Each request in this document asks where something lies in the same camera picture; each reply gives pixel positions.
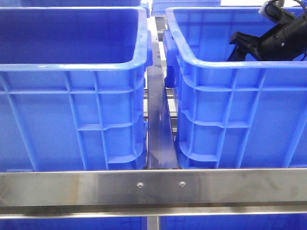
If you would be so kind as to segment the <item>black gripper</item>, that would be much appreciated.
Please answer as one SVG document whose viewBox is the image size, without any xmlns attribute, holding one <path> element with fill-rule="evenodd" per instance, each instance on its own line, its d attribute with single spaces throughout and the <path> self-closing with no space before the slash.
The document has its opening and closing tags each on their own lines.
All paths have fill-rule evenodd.
<svg viewBox="0 0 307 230">
<path fill-rule="evenodd" d="M 265 3 L 259 13 L 269 18 L 275 26 L 260 37 L 235 32 L 229 44 L 236 45 L 227 61 L 246 61 L 248 52 L 255 51 L 258 61 L 292 61 L 307 52 L 307 8 L 300 4 L 303 13 L 292 12 L 276 5 L 273 0 Z"/>
</svg>

